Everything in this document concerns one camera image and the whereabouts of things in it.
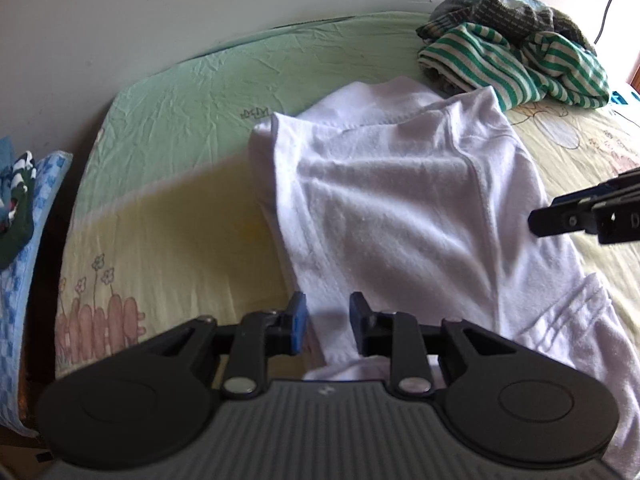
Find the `green white striped garment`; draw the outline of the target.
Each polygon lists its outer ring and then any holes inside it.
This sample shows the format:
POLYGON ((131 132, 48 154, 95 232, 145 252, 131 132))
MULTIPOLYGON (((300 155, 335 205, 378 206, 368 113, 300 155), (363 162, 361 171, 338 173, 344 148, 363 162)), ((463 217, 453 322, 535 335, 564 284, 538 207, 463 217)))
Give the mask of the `green white striped garment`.
POLYGON ((611 99, 597 58, 556 32, 532 32, 517 47, 495 29, 467 22, 425 46, 418 62, 461 91, 493 88, 502 110, 545 98, 599 108, 611 99))

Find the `blue grey striped garment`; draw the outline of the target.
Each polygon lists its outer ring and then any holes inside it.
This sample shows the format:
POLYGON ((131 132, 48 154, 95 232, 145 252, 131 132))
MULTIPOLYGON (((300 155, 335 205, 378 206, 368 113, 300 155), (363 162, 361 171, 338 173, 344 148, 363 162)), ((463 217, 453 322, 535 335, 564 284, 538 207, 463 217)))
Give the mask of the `blue grey striped garment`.
POLYGON ((495 29, 518 46, 534 32, 555 32, 592 54, 596 49, 568 15, 539 0, 444 0, 416 34, 434 41, 463 23, 495 29))

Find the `blue folded cloth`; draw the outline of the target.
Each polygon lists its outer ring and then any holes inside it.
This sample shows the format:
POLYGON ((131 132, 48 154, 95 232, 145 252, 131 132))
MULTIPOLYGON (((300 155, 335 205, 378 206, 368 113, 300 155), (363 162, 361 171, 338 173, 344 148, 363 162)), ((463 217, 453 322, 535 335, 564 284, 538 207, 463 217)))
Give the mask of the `blue folded cloth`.
POLYGON ((0 140, 0 220, 5 222, 11 210, 11 182, 16 157, 11 139, 4 136, 0 140))

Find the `white t-shirt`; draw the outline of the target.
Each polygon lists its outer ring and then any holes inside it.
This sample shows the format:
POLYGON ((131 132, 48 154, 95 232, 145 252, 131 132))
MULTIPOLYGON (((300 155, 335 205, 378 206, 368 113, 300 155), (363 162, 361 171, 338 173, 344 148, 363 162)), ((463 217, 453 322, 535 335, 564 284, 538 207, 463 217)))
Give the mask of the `white t-shirt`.
POLYGON ((572 240, 529 231, 547 195, 495 92, 354 82, 263 120, 248 151, 286 284, 307 299, 308 379, 390 371, 357 352, 353 292, 423 324, 464 318, 603 382, 620 409, 604 458, 638 474, 637 350, 572 240))

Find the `green yellow cartoon bedsheet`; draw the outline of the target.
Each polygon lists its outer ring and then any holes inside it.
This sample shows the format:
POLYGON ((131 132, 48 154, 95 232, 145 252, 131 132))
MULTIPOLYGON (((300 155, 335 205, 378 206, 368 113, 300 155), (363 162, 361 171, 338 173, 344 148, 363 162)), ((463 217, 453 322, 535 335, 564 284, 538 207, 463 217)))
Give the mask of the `green yellow cartoon bedsheet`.
POLYGON ((115 212, 76 216, 62 280, 58 376, 201 314, 234 323, 300 292, 286 284, 248 145, 115 212))

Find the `dark green folded garment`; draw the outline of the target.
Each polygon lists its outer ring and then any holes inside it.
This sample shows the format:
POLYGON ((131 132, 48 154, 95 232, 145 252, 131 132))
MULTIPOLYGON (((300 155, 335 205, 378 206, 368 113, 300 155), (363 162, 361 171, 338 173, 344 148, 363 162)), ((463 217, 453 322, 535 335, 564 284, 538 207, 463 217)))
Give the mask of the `dark green folded garment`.
POLYGON ((30 151, 14 162, 9 173, 9 195, 1 205, 1 270, 6 270, 32 238, 37 168, 30 151))

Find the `blue checkered towel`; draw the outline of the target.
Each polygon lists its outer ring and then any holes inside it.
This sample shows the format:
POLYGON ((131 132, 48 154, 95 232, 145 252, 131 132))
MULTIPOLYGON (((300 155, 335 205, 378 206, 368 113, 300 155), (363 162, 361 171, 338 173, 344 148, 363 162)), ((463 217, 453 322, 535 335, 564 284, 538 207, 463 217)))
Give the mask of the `blue checkered towel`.
POLYGON ((35 163, 32 238, 1 272, 1 425, 25 438, 37 435, 24 424, 26 396, 20 390, 29 289, 44 226, 72 160, 72 154, 55 151, 35 163))

